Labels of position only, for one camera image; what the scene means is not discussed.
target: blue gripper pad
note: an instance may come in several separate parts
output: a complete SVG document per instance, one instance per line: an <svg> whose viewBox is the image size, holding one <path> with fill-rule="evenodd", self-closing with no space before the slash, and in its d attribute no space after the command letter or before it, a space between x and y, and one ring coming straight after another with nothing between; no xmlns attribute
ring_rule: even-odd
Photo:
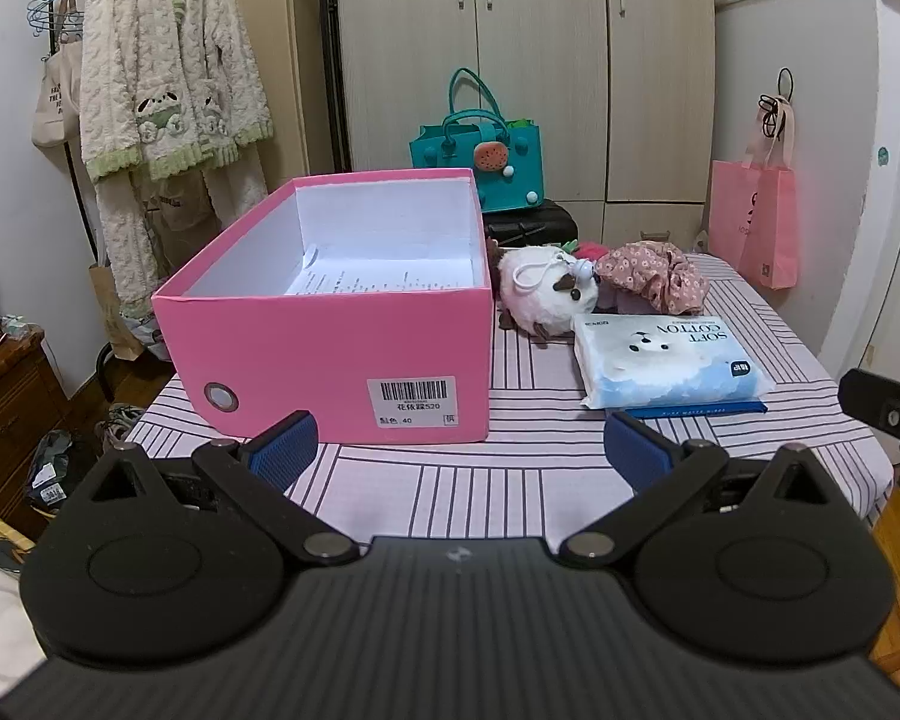
<svg viewBox="0 0 900 720"><path fill-rule="evenodd" d="M607 412L604 452L607 462L634 488L634 494L643 493L683 457L672 440L626 412Z"/></svg>
<svg viewBox="0 0 900 720"><path fill-rule="evenodd" d="M239 458L250 473L285 493L316 459L318 444L317 420L300 410L241 446Z"/></svg>

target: white plush toy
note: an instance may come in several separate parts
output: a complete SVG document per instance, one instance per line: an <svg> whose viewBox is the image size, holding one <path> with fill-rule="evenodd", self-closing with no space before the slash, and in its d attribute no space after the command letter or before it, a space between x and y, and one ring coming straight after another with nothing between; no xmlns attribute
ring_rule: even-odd
<svg viewBox="0 0 900 720"><path fill-rule="evenodd" d="M544 341L569 333L576 314L590 314L598 291L593 263L561 248L516 248L500 260L504 307L527 333Z"/></svg>

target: striped bed sheet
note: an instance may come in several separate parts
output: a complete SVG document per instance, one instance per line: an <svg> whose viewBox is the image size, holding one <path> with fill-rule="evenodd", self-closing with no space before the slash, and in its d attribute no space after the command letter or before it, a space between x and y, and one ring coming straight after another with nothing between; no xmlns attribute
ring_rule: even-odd
<svg viewBox="0 0 900 720"><path fill-rule="evenodd" d="M732 457L766 458L786 442L812 447L860 517L887 502L893 466L871 430L844 415L837 385L776 312L730 266L692 255L720 316L776 381L763 415L649 419L663 435L714 440ZM538 346L493 331L490 435L471 445L321 445L290 499L362 544L374 536L543 536L551 548L631 498L607 461L602 412L580 405L571 341ZM188 456L220 434L198 416L178 378L130 434L151 458Z"/></svg>

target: pink box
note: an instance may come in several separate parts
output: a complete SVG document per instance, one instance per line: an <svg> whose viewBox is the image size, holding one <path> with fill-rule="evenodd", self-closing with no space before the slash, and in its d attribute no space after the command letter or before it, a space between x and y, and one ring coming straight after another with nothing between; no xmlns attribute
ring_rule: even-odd
<svg viewBox="0 0 900 720"><path fill-rule="evenodd" d="M470 170L295 178L154 311L194 409L224 435L305 409L330 443L487 437L493 300Z"/></svg>

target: pink shopping bag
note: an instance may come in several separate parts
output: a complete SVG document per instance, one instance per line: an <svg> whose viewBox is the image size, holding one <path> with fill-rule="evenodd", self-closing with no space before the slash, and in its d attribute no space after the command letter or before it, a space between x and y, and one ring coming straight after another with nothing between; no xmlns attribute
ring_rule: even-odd
<svg viewBox="0 0 900 720"><path fill-rule="evenodd" d="M710 180L710 253L740 269L754 220L757 184L763 170L745 162L714 162Z"/></svg>
<svg viewBox="0 0 900 720"><path fill-rule="evenodd" d="M790 169L797 123L786 98L774 100L778 114L770 137L758 114L746 159L713 164L709 231L713 254L751 284L782 290L797 283L799 271L797 182ZM783 145L782 166L770 167L777 143Z"/></svg>

